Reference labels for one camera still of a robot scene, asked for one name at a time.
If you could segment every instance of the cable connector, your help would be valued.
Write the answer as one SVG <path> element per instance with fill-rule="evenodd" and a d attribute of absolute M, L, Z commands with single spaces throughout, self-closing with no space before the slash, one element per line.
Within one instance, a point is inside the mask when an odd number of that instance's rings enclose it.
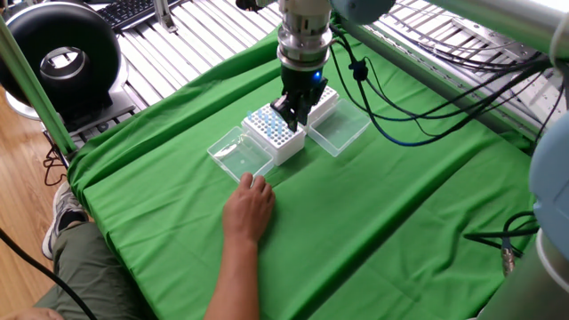
<path fill-rule="evenodd" d="M 514 248 L 508 237 L 501 239 L 501 268 L 504 276 L 508 276 L 516 266 Z"/>
<path fill-rule="evenodd" d="M 350 70 L 354 70 L 354 79 L 356 79 L 356 81 L 363 82 L 367 79 L 369 70 L 365 65 L 365 60 L 353 62 L 348 66 L 348 68 Z"/>

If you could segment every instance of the blue light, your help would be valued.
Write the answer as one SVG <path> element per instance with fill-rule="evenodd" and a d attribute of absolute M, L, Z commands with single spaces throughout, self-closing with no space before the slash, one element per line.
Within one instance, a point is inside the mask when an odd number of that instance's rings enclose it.
<path fill-rule="evenodd" d="M 322 73 L 320 73 L 320 71 L 317 71 L 317 72 L 312 76 L 312 80 L 314 80 L 314 81 L 320 81 L 321 78 L 322 78 Z"/>

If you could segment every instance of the wooden floor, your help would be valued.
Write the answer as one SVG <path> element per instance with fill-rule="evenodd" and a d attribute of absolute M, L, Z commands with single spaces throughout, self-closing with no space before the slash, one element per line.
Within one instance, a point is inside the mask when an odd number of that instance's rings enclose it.
<path fill-rule="evenodd" d="M 13 112 L 0 87 L 0 228 L 51 268 L 52 263 L 41 252 L 57 190 L 57 186 L 44 185 L 42 161 L 49 149 L 40 123 Z M 49 179 L 56 181 L 63 172 L 61 167 L 53 168 Z M 31 307 L 51 286 L 51 280 L 0 242 L 0 317 Z"/>

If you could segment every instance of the keyboard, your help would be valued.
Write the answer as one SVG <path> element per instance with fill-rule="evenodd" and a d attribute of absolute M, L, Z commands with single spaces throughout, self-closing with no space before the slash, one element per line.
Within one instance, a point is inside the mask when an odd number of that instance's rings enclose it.
<path fill-rule="evenodd" d="M 177 4 L 180 0 L 168 0 L 168 5 Z M 124 27 L 134 27 L 154 14 L 152 0 L 118 0 L 109 4 L 97 13 L 113 28 L 119 31 Z"/>

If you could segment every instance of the green tablecloth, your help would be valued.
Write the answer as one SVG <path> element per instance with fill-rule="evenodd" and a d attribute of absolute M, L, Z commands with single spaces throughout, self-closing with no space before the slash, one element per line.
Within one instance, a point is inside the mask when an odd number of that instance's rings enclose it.
<path fill-rule="evenodd" d="M 161 319 L 200 319 L 220 265 L 221 208 L 236 183 L 206 150 L 279 95 L 271 36 L 89 141 L 69 180 Z M 388 96 L 414 111 L 443 101 L 369 48 Z M 340 64 L 347 54 L 337 49 Z M 349 89 L 357 92 L 347 68 Z M 342 96 L 332 63 L 329 85 Z M 401 116 L 369 94 L 375 110 Z M 456 120 L 425 121 L 436 133 Z M 401 140 L 413 123 L 386 123 Z M 461 319 L 501 283 L 500 253 L 461 238 L 531 208 L 530 159 L 473 122 L 402 148 L 372 126 L 337 158 L 306 147 L 268 175 L 276 209 L 260 249 L 263 319 Z"/>

